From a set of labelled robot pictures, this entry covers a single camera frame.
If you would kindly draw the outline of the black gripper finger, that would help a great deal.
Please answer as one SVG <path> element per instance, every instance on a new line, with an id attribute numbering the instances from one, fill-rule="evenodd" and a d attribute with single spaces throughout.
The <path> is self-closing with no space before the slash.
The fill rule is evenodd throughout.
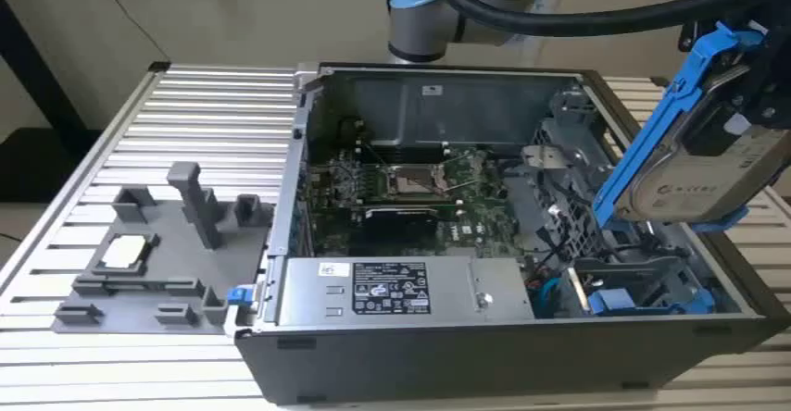
<path id="1" fill-rule="evenodd" d="M 720 156 L 751 127 L 730 103 L 707 108 L 684 132 L 683 145 L 692 156 Z"/>

